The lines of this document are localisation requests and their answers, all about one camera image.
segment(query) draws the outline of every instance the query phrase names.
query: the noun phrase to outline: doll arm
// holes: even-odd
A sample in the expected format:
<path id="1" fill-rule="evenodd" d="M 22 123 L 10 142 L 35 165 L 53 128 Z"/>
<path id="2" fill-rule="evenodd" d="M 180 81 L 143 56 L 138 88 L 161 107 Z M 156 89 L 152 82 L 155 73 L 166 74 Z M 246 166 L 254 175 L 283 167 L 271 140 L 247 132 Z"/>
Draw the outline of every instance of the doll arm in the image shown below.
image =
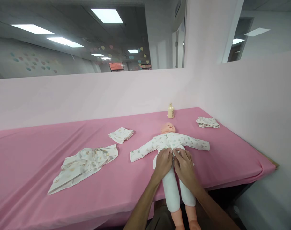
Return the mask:
<path id="1" fill-rule="evenodd" d="M 154 148 L 154 138 L 153 138 L 147 144 L 141 146 L 140 148 L 138 148 L 134 151 L 131 151 L 130 160 L 131 160 L 131 162 L 137 161 L 137 160 L 143 158 L 148 153 L 153 152 L 154 150 L 155 150 L 155 148 Z"/>
<path id="2" fill-rule="evenodd" d="M 209 142 L 207 141 L 203 141 L 186 135 L 182 135 L 181 141 L 184 146 L 209 151 Z"/>

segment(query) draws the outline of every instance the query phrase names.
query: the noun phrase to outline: doll head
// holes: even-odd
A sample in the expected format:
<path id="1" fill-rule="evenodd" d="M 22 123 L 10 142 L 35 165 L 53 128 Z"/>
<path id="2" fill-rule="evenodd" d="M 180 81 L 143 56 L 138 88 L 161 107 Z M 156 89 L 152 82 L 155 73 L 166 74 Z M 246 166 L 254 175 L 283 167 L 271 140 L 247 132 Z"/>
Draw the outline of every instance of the doll head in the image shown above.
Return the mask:
<path id="1" fill-rule="evenodd" d="M 162 134 L 165 134 L 165 133 L 175 133 L 176 132 L 176 129 L 174 127 L 174 125 L 170 122 L 167 122 L 165 124 L 162 125 L 161 127 L 161 133 Z"/>

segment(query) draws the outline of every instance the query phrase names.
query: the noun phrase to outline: baby doll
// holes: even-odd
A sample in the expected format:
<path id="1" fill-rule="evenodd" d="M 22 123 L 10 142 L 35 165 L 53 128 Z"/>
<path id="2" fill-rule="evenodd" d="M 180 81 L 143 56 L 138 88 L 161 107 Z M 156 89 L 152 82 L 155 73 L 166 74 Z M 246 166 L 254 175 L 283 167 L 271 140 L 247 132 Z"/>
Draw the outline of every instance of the baby doll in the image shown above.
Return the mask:
<path id="1" fill-rule="evenodd" d="M 141 146 L 139 149 L 132 151 L 130 154 L 131 162 L 143 158 L 145 155 L 154 150 L 158 150 L 158 152 L 160 152 L 162 149 L 165 148 L 185 149 L 184 146 L 189 146 L 199 150 L 209 150 L 209 142 L 176 133 L 175 127 L 171 123 L 165 123 L 161 127 L 161 133 L 161 135 L 154 137 L 152 140 L 150 140 L 147 144 Z M 153 160 L 154 169 L 156 167 L 157 155 Z M 171 216 L 176 226 L 176 230 L 184 230 L 185 228 L 182 219 L 182 211 L 180 209 L 180 195 L 173 168 L 171 168 L 167 175 L 162 179 L 162 183 L 164 186 L 167 208 L 171 212 Z M 189 221 L 189 228 L 190 230 L 200 230 L 201 228 L 197 222 L 197 214 L 195 208 L 196 199 L 194 195 L 189 191 L 189 189 L 186 188 L 186 186 L 181 182 L 181 180 L 180 188 L 182 200 L 185 204 L 185 209 Z"/>

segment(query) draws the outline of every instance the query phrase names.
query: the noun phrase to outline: folded baby clothes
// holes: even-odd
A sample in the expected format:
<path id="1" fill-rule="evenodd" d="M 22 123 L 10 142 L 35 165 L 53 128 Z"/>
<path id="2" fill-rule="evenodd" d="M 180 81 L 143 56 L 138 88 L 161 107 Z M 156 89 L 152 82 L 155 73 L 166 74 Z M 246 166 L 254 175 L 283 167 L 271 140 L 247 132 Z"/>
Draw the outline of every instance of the folded baby clothes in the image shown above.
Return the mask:
<path id="1" fill-rule="evenodd" d="M 115 132 L 112 132 L 108 134 L 108 136 L 113 139 L 118 144 L 123 144 L 125 140 L 128 140 L 133 135 L 133 130 L 125 129 L 121 127 L 120 129 L 116 130 Z"/>
<path id="2" fill-rule="evenodd" d="M 215 118 L 205 118 L 205 117 L 199 117 L 199 119 L 196 120 L 200 128 L 219 128 L 220 125 L 216 121 Z"/>
<path id="3" fill-rule="evenodd" d="M 60 174 L 53 180 L 48 195 L 76 185 L 116 159 L 118 156 L 116 145 L 96 149 L 84 148 L 76 155 L 67 157 Z"/>

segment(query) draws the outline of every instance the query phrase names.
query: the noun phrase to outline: lotion bottle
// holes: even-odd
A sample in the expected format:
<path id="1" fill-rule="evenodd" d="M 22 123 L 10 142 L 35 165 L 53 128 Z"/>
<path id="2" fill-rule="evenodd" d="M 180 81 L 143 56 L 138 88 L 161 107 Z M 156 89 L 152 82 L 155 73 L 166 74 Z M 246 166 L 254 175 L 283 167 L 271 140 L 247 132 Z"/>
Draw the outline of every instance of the lotion bottle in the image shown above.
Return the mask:
<path id="1" fill-rule="evenodd" d="M 168 117 L 174 118 L 174 107 L 172 106 L 172 103 L 170 103 L 169 108 L 168 108 Z"/>

